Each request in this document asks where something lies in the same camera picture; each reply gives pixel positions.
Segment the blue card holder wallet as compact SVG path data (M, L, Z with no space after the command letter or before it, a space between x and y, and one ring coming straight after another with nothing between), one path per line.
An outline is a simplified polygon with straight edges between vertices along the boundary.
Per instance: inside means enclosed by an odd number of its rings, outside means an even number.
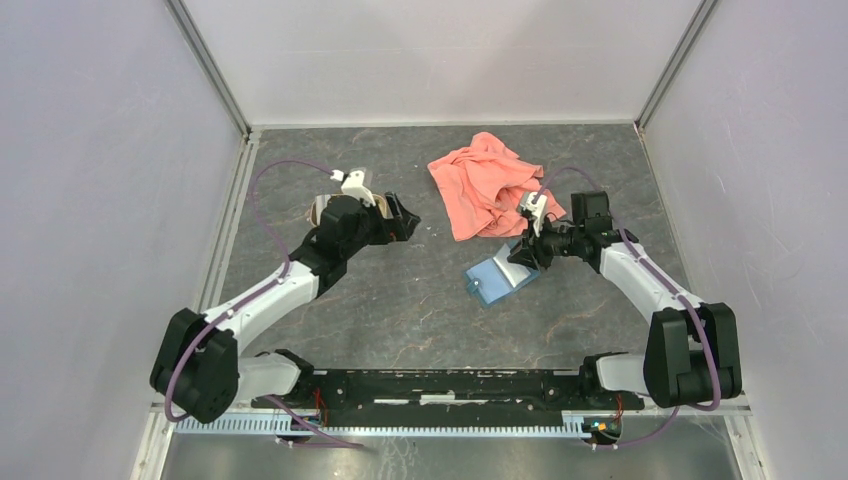
M497 253L464 272L466 291L484 307L504 300L535 280L540 272L508 261L516 242L503 244Z

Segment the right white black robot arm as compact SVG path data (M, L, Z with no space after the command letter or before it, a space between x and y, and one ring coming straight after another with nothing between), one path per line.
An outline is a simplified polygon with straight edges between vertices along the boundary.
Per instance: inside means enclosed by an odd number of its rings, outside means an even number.
M527 221L508 260L537 271L557 257L576 257L615 285L647 321L642 354L588 356L577 382L580 400L602 408L618 392L649 397L663 408L715 409L743 390L736 316L725 303L687 291L619 226L603 191L572 195L571 221L553 225L547 197L525 194L518 211Z

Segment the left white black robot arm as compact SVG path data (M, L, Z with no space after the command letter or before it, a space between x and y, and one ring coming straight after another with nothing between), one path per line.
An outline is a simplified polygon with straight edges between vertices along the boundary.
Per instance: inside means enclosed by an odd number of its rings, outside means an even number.
M330 198L318 224L264 280L204 312L183 308L172 316L149 377L165 398L170 421L191 417L208 424L232 404L265 395L278 395L295 408L312 399L307 363L285 353L246 357L244 349L288 313L326 293L363 248L410 239L420 217L396 194L383 198L386 212L350 195Z

